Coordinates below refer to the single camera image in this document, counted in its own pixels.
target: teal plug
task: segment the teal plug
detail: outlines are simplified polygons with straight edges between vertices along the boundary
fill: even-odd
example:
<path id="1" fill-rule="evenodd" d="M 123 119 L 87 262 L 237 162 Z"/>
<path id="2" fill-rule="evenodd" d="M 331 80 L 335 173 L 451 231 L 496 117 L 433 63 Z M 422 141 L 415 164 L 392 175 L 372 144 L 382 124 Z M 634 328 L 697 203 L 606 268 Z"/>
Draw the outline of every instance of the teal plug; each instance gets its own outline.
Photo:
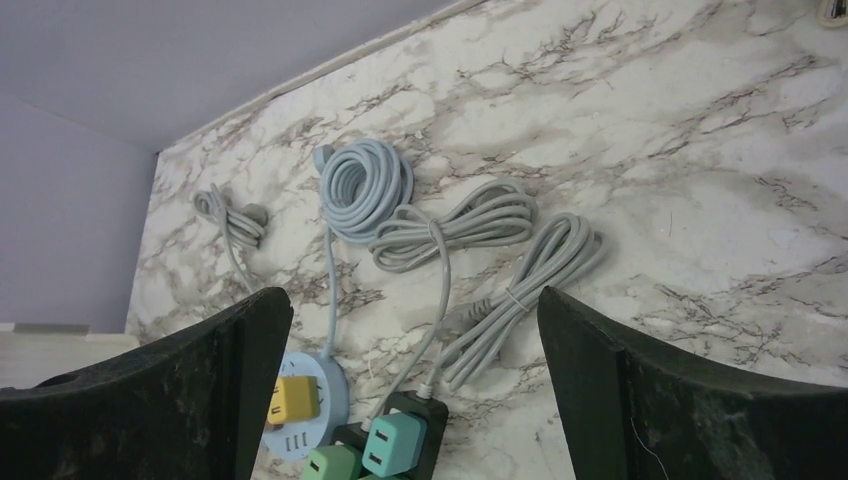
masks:
<path id="1" fill-rule="evenodd" d="M 359 451 L 347 445 L 330 445 L 309 452 L 300 480 L 356 480 L 360 470 Z"/>
<path id="2" fill-rule="evenodd" d="M 379 478 L 391 477 L 418 466 L 427 422 L 409 413 L 377 417 L 371 424 L 362 466 Z"/>

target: marble countertop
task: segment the marble countertop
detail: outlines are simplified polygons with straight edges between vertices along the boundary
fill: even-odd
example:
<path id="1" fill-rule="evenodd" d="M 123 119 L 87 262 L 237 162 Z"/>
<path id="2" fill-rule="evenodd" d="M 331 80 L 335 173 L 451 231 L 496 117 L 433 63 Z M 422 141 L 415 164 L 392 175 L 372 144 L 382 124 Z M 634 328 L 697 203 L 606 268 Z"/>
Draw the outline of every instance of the marble countertop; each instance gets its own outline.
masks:
<path id="1" fill-rule="evenodd" d="M 817 3 L 490 1 L 229 118 L 159 156 L 128 331 L 150 341 L 245 295 L 191 208 L 215 182 L 270 210 L 244 258 L 292 298 L 288 348 L 317 350 L 327 273 L 309 154 L 369 136 L 412 161 L 413 202 L 433 215 L 509 176 L 543 220 L 588 217 L 612 253 L 568 291 L 613 319 L 848 386 L 848 30 L 821 29 Z M 453 302 L 503 287 L 524 248 L 454 252 Z M 432 321 L 439 266 L 392 275 L 335 249 L 338 361 L 359 419 Z M 530 316 L 484 378 L 439 396 L 452 412 L 439 480 L 573 478 Z M 299 468 L 262 450 L 255 478 Z"/>

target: white marble table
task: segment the white marble table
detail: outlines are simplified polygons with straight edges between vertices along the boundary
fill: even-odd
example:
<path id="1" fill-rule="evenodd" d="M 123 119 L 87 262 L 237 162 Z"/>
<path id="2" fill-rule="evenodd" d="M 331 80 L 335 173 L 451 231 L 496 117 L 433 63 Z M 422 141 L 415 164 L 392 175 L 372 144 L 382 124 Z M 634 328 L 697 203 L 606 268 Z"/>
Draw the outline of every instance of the white marble table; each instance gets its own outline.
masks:
<path id="1" fill-rule="evenodd" d="M 247 264 L 292 297 L 288 348 L 317 349 L 309 153 L 371 136 L 412 160 L 414 202 L 433 214 L 510 176 L 543 217 L 588 217 L 613 253 L 569 291 L 612 318 L 739 368 L 848 385 L 848 30 L 819 28 L 817 3 L 491 1 L 187 138 L 159 157 L 128 331 L 150 341 L 244 296 L 191 210 L 216 182 L 268 206 Z M 336 251 L 358 419 L 432 321 L 439 267 L 396 276 Z M 455 252 L 454 301 L 503 286 L 522 251 Z M 573 478 L 532 318 L 482 381 L 441 398 L 439 480 Z M 260 451 L 255 477 L 298 470 Z"/>

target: yellow plug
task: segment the yellow plug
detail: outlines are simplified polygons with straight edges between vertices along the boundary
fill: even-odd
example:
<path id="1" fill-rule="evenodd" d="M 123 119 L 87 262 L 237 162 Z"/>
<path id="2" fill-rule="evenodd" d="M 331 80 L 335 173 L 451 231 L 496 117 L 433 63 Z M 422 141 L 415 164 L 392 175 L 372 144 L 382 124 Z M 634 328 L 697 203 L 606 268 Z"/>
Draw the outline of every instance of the yellow plug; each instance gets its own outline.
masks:
<path id="1" fill-rule="evenodd" d="M 277 377 L 271 406 L 268 407 L 268 423 L 302 422 L 317 417 L 318 384 L 315 377 Z"/>

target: gray wall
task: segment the gray wall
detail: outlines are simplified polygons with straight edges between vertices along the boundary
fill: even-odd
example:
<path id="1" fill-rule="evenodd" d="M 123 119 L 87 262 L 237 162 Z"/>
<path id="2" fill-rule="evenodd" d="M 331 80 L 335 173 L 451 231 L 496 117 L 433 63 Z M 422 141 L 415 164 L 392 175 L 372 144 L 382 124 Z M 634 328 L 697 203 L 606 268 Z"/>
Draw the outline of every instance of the gray wall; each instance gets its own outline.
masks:
<path id="1" fill-rule="evenodd" d="M 123 332 L 154 169 L 0 94 L 0 322 Z"/>
<path id="2" fill-rule="evenodd" d="M 0 92 L 149 151 L 452 0 L 0 2 Z"/>

